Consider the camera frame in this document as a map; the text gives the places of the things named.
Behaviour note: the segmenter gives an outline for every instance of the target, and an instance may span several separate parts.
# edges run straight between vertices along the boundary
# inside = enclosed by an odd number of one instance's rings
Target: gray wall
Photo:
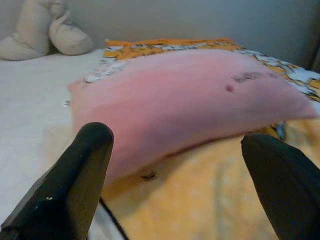
[[[0,39],[22,0],[0,0]],[[68,0],[97,47],[104,39],[230,37],[309,67],[320,40],[320,0]]]

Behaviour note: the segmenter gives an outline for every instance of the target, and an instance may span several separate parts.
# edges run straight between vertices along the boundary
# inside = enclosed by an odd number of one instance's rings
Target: cable
[[[116,226],[116,228],[118,229],[118,231],[120,232],[121,236],[123,237],[124,240],[129,240],[129,238],[127,237],[124,229],[121,227],[121,225],[119,224],[119,222],[117,221],[116,217],[114,216],[114,214],[111,212],[111,210],[107,207],[105,201],[102,199],[102,197],[100,197],[99,199],[99,203],[102,205],[103,209],[109,214],[112,222],[114,223],[114,225]]]

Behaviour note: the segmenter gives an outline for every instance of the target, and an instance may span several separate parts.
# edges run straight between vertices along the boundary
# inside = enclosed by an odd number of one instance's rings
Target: pink pillow
[[[74,130],[102,122],[114,133],[107,184],[210,140],[317,116],[304,94],[238,53],[185,50],[116,64],[104,80],[69,86]]]

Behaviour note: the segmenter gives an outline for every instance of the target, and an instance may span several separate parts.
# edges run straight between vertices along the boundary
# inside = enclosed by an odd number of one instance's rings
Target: patterned bedding
[[[225,49],[257,59],[306,94],[320,111],[320,74],[247,50],[227,38],[108,41],[101,65],[86,80],[105,79],[132,58],[201,48]],[[320,164],[319,119],[278,123],[259,132],[284,139]],[[277,239],[243,161],[242,137],[170,156],[105,187],[103,199],[129,239]]]

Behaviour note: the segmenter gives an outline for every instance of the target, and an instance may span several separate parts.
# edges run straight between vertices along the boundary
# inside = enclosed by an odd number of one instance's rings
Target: stuffed toy
[[[85,54],[94,46],[73,24],[65,0],[25,0],[15,32],[0,41],[0,59],[43,57],[49,53],[50,42],[65,55]]]

